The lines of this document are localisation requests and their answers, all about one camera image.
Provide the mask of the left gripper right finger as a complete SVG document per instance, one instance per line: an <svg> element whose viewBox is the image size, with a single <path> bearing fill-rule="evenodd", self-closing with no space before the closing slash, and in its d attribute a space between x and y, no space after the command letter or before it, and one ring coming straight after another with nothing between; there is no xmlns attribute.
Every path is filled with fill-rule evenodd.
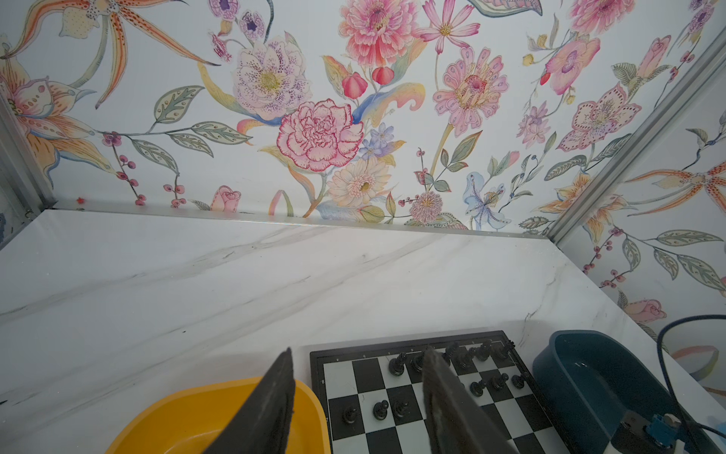
<svg viewBox="0 0 726 454"><path fill-rule="evenodd" d="M423 352L423 400L433 453L514 453L504 434L467 395L442 355Z"/></svg>

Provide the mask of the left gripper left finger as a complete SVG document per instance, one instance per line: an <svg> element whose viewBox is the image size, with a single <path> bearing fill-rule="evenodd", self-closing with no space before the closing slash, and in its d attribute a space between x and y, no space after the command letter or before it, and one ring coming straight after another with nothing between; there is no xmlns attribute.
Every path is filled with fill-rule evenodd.
<svg viewBox="0 0 726 454"><path fill-rule="evenodd" d="M287 348L204 453L285 453L296 384Z"/></svg>

